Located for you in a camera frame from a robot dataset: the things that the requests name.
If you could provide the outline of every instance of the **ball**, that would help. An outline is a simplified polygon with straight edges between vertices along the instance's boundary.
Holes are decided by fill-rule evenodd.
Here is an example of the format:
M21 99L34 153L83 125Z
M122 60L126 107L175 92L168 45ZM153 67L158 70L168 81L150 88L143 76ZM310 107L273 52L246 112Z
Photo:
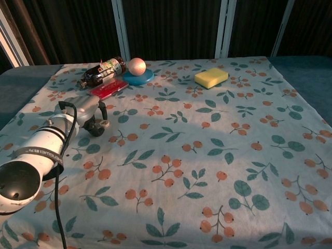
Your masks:
M134 58L129 62L128 69L132 75L140 76L144 74L146 65L141 58Z

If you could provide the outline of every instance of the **sponge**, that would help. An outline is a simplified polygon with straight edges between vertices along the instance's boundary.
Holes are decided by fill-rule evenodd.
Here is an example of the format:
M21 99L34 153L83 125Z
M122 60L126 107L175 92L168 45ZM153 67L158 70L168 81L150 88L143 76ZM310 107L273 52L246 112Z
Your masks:
M195 82L209 89L228 79L228 73L218 68L212 68L195 75Z

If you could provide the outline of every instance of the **floral tablecloth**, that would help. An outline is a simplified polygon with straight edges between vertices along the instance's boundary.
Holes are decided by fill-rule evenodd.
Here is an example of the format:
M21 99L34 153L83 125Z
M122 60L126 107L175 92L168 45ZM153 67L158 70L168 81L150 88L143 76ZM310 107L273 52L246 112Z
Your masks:
M111 126L80 130L65 152L68 248L330 248L332 128L270 62L146 63L155 79L105 100ZM86 95L76 83L94 65L50 78L1 131L0 163L57 101ZM206 90L193 77L212 67L229 79ZM0 244L61 247L53 180L2 225Z

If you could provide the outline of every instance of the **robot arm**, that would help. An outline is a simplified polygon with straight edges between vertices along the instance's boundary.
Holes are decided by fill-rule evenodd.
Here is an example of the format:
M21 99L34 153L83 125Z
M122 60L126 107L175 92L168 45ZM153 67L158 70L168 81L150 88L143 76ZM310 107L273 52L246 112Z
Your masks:
M62 173L62 155L79 128L93 136L103 134L104 128L95 124L97 108L104 119L101 125L107 127L106 106L98 97L75 97L59 102L56 111L62 113L49 118L47 125L39 128L15 152L14 159L0 165L0 225L35 198L42 181L55 177L56 167Z

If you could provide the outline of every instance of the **dark curtain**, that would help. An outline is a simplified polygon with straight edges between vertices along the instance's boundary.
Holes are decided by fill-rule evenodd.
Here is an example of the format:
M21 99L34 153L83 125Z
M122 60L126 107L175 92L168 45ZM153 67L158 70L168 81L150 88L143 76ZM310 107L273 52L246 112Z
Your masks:
M12 68L12 66L10 64L10 61L8 60L2 47L0 47L0 74L2 74L3 72L5 72L11 68Z
M287 0L238 0L229 57L271 56Z
M0 0L30 64L98 62L120 55L110 0Z
M296 0L279 56L332 56L332 1Z
M132 58L214 58L221 0L124 0L122 4Z

